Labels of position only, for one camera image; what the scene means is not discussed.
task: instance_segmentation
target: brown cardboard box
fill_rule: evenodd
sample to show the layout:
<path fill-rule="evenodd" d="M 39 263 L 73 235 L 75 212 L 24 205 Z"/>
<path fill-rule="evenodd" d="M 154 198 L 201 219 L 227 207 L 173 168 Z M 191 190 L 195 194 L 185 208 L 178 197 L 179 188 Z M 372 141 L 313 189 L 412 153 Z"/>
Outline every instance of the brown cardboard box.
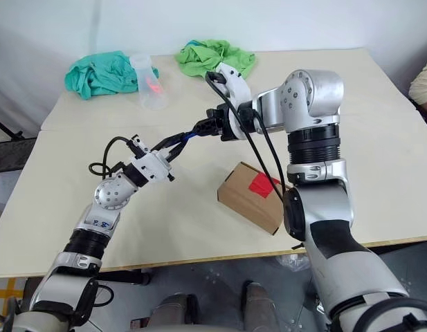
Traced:
<path fill-rule="evenodd" d="M 282 222 L 282 202 L 268 178 L 243 162 L 235 167 L 219 187 L 218 201 L 272 235 Z"/>

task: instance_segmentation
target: green cloth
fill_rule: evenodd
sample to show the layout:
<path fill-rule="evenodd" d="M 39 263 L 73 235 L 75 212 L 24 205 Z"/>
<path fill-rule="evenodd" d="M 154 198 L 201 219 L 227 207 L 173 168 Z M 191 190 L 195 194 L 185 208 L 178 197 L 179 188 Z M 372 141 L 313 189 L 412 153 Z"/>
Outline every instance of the green cloth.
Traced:
<path fill-rule="evenodd" d="M 158 70 L 153 68 L 158 77 Z M 79 93 L 82 99 L 92 95 L 114 95 L 138 90 L 135 70 L 120 50 L 88 55 L 71 65 L 64 78 L 66 89 Z"/>
<path fill-rule="evenodd" d="M 192 40 L 175 55 L 179 68 L 189 76 L 206 76 L 220 62 L 236 68 L 244 78 L 255 64 L 255 54 L 231 46 L 226 40 Z"/>

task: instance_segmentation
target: clear plastic cup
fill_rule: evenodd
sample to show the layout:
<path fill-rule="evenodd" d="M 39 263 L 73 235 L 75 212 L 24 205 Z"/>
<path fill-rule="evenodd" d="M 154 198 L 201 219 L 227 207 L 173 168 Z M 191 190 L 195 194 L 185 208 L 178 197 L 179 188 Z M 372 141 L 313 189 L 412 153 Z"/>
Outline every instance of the clear plastic cup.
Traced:
<path fill-rule="evenodd" d="M 149 55 L 135 54 L 129 58 L 138 78 L 139 102 L 146 109 L 158 110 L 168 105 L 167 95 L 152 70 Z"/>

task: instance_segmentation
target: white table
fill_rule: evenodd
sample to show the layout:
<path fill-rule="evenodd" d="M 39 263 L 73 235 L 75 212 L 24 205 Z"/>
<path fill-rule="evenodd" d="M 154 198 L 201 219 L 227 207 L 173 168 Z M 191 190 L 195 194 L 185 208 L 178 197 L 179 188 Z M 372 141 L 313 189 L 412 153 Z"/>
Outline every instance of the white table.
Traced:
<path fill-rule="evenodd" d="M 301 67 L 331 69 L 344 79 L 341 156 L 347 159 L 353 194 L 354 237 L 370 245 L 427 239 L 427 126 L 368 54 L 338 50 L 257 56 L 248 79 L 254 93 Z M 140 110 L 136 94 L 86 102 L 70 93 L 61 96 L 1 217 L 0 277 L 48 270 L 99 181 L 87 165 L 101 160 L 112 137 L 138 133 L 152 146 L 190 129 L 205 109 L 220 103 L 202 81 L 178 72 L 169 57 L 154 64 L 168 91 L 170 82 L 190 87 L 169 109 Z M 285 133 L 272 138 L 280 160 L 287 160 Z M 274 174 L 263 137 L 255 139 Z M 122 144 L 115 145 L 109 164 L 129 155 Z M 172 163 L 176 180 L 146 185 L 125 208 L 103 270 L 291 252 L 298 242 L 283 227 L 272 237 L 217 202 L 217 188 L 239 161 L 258 166 L 247 142 L 192 139 Z"/>

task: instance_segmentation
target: red label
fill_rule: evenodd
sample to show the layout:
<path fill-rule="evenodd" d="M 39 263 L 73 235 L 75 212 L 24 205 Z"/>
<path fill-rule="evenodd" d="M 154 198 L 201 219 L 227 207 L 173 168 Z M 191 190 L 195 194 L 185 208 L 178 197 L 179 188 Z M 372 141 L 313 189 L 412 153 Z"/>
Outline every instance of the red label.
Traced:
<path fill-rule="evenodd" d="M 272 179 L 275 184 L 280 183 L 275 178 Z M 269 178 L 264 173 L 258 173 L 248 188 L 265 199 L 273 191 L 273 186 L 271 185 Z"/>

